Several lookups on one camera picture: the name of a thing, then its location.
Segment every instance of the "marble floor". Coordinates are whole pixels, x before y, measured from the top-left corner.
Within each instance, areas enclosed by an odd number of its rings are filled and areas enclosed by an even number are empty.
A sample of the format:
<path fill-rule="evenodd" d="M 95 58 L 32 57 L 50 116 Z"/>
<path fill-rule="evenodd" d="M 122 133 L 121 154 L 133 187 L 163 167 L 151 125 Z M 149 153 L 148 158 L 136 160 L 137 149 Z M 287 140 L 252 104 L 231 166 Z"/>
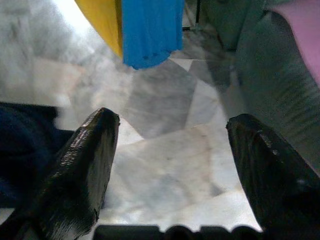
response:
<path fill-rule="evenodd" d="M 183 43 L 157 67 L 134 70 L 73 0 L 0 0 L 0 101 L 58 106 L 56 124 L 68 130 L 99 107 L 120 115 L 98 224 L 259 230 L 225 129 L 227 116 L 245 112 L 228 98 L 234 57 L 214 31 L 185 32 Z M 0 222 L 11 211 L 0 209 Z"/>

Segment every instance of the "blue cloth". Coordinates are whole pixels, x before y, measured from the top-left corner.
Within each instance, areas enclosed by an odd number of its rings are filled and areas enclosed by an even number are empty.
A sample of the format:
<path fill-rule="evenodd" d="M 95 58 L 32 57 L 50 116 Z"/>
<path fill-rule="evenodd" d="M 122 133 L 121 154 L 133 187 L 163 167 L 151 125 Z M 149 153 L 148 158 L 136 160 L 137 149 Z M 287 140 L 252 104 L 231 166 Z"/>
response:
<path fill-rule="evenodd" d="M 56 129 L 50 106 L 0 103 L 0 208 L 14 208 L 73 132 Z"/>
<path fill-rule="evenodd" d="M 123 62 L 150 68 L 182 49 L 184 0 L 122 0 Z"/>

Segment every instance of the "gray sofa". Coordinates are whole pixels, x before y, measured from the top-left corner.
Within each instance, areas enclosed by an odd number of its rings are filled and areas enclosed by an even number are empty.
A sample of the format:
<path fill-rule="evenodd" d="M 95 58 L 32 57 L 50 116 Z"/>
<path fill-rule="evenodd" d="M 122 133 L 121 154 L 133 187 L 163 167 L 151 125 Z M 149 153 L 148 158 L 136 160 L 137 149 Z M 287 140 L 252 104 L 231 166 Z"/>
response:
<path fill-rule="evenodd" d="M 280 133 L 320 175 L 320 90 L 288 23 L 265 7 L 288 0 L 204 0 L 226 51 L 235 51 L 246 113 Z"/>

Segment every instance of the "dark blue fabric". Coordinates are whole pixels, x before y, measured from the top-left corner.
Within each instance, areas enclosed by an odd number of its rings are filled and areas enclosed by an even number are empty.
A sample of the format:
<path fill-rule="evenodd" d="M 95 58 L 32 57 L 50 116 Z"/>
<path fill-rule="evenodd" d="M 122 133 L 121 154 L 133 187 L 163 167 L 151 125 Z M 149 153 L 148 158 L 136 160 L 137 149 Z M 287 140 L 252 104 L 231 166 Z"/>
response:
<path fill-rule="evenodd" d="M 72 132 L 56 129 L 54 107 L 0 103 L 0 207 L 15 207 Z"/>

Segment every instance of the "yellow cloth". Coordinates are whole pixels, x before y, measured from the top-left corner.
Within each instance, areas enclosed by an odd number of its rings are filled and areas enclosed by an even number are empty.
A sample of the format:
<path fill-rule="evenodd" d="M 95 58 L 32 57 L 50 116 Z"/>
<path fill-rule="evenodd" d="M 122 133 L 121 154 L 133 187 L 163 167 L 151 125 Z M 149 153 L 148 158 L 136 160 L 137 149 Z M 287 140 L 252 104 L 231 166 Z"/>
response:
<path fill-rule="evenodd" d="M 121 0 L 75 0 L 75 2 L 104 41 L 122 58 Z"/>

